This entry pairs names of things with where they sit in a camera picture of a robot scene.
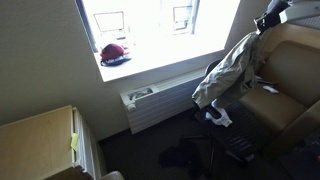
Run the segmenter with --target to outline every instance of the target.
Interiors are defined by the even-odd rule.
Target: wooden dresser
[[[0,179],[100,179],[106,172],[94,136],[72,106],[1,126],[0,146]]]

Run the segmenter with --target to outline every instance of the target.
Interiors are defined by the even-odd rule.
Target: tan chair
[[[320,127],[320,50],[281,42],[258,75],[278,83],[279,94],[258,85],[240,102],[272,135],[263,152],[266,158],[275,158]]]

